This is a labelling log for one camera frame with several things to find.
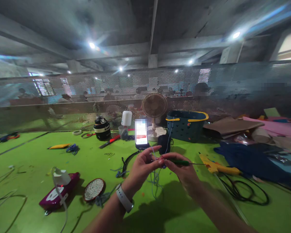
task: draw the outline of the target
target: fan guard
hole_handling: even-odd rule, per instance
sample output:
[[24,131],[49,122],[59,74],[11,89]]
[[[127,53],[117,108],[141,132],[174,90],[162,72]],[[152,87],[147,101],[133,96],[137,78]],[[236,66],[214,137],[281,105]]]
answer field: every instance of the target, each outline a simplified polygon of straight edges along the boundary
[[148,117],[161,117],[167,110],[167,100],[159,93],[148,94],[142,101],[142,110]]

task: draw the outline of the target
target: concrete ceiling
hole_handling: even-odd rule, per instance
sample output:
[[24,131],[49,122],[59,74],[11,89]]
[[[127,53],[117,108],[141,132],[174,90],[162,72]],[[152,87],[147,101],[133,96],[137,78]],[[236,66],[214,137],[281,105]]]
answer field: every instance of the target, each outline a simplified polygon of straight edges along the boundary
[[216,63],[241,31],[239,60],[262,61],[271,36],[252,38],[287,20],[291,0],[0,0],[0,55],[59,73]]

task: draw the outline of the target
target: green screwdriver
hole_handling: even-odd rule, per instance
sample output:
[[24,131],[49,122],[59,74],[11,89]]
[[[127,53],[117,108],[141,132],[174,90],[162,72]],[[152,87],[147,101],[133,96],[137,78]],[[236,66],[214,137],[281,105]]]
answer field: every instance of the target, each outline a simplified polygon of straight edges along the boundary
[[186,160],[174,160],[174,159],[169,159],[169,161],[173,162],[174,164],[182,165],[182,166],[189,166],[190,164],[195,164],[195,165],[205,165],[205,164],[203,164],[203,163],[190,163],[189,161],[186,161]]

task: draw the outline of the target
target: metal mesh fence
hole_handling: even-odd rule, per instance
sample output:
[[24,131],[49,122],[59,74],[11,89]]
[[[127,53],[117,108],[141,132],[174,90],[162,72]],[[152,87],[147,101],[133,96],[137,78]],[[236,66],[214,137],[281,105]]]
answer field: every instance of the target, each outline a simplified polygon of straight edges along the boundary
[[[167,99],[167,112],[258,117],[276,107],[291,117],[291,61],[4,78],[0,133],[92,129],[97,114],[117,128],[124,110],[133,119],[148,118],[141,103],[155,92]],[[158,125],[166,126],[167,112]]]

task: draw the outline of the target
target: teal plastic basket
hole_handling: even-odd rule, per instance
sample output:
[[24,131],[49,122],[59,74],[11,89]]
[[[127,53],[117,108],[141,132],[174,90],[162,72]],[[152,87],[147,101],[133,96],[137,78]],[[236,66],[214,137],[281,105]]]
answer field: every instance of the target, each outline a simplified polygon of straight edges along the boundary
[[204,112],[170,111],[167,113],[170,137],[187,142],[198,142],[204,122],[209,116]]

